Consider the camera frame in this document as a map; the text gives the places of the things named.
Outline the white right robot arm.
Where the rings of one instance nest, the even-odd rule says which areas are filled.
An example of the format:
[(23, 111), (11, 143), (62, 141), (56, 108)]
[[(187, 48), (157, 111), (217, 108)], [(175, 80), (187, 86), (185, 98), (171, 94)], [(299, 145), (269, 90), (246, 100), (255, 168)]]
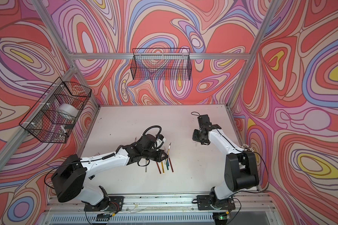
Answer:
[(211, 191), (214, 199), (228, 199), (243, 189), (259, 185), (255, 154), (236, 145), (219, 125), (211, 123), (207, 114), (192, 114), (197, 116), (199, 124), (199, 128), (193, 132), (192, 140), (202, 145), (213, 144), (225, 156), (224, 181)]

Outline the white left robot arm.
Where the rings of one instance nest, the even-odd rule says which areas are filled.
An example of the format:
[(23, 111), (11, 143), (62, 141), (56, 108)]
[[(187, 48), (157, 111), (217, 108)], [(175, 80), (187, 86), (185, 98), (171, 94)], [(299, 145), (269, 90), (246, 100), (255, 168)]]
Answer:
[(142, 159), (162, 162), (169, 157), (161, 149), (165, 141), (161, 134), (145, 134), (132, 144), (120, 145), (114, 152), (86, 158), (76, 154), (69, 156), (51, 177), (58, 202), (78, 199), (100, 209), (108, 206), (110, 198), (105, 188), (92, 183), (96, 174), (138, 164)]

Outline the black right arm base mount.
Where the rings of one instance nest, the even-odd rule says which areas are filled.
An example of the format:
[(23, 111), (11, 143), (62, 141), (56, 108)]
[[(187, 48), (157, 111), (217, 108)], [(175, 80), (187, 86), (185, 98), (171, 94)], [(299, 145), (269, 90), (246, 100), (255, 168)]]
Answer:
[(231, 212), (236, 209), (233, 199), (235, 193), (229, 191), (229, 195), (226, 198), (219, 199), (213, 187), (208, 195), (197, 195), (196, 198), (192, 200), (192, 204), (197, 204), (199, 211), (227, 210)]

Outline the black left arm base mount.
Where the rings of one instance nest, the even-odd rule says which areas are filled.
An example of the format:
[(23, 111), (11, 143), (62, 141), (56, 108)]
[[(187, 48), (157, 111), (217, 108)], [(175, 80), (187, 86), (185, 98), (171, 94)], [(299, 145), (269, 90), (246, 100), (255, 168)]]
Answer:
[(109, 196), (104, 187), (99, 186), (99, 188), (103, 193), (103, 199), (96, 205), (82, 201), (85, 204), (85, 211), (107, 211), (113, 214), (120, 212), (123, 208), (124, 196)]

